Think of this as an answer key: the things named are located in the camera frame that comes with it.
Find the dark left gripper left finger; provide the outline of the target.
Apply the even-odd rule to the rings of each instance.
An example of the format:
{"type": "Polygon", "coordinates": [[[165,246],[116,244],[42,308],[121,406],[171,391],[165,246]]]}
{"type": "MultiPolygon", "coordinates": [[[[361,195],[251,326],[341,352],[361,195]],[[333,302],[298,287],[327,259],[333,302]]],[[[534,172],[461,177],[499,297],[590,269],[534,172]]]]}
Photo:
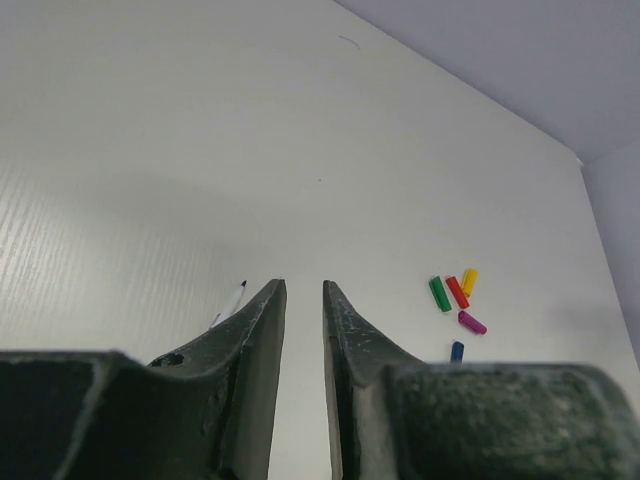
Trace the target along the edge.
{"type": "Polygon", "coordinates": [[[118,351],[1,355],[5,479],[263,479],[286,285],[149,364],[118,351]]]}

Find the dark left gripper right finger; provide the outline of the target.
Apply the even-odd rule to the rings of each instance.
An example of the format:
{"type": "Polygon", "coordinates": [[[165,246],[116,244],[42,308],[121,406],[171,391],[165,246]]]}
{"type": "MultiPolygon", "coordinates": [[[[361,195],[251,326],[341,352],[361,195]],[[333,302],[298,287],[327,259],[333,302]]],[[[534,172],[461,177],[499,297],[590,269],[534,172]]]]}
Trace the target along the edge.
{"type": "Polygon", "coordinates": [[[602,370],[426,363],[323,284],[336,479],[635,479],[639,423],[602,370]]]}

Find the blue pen cap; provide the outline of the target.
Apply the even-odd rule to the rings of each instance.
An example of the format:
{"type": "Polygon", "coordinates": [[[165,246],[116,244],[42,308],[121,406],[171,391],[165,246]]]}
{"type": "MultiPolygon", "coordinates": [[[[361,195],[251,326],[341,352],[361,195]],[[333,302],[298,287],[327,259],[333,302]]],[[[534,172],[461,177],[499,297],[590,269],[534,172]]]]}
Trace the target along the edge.
{"type": "Polygon", "coordinates": [[[464,358],[465,345],[460,341],[455,341],[451,346],[450,362],[460,363],[464,358]]]}

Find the white pen blue tip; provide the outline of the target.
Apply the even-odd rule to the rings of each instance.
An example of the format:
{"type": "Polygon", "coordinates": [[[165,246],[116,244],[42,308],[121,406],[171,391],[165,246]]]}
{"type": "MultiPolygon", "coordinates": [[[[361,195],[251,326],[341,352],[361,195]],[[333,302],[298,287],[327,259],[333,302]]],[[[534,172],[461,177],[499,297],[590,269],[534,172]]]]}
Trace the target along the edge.
{"type": "Polygon", "coordinates": [[[210,324],[209,328],[212,329],[230,316],[232,316],[238,309],[242,297],[244,295],[246,289],[247,281],[243,280],[239,286],[234,290],[231,297],[222,308],[222,310],[216,315],[213,322],[210,324]]]}

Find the purple pen cap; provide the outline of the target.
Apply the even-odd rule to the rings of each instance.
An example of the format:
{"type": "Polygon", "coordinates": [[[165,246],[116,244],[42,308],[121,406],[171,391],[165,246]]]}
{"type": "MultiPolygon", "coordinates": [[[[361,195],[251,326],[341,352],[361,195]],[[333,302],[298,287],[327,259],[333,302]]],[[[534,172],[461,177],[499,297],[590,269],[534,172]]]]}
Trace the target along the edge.
{"type": "Polygon", "coordinates": [[[476,335],[485,335],[488,331],[487,327],[483,323],[465,310],[458,312],[458,322],[460,325],[476,335]]]}

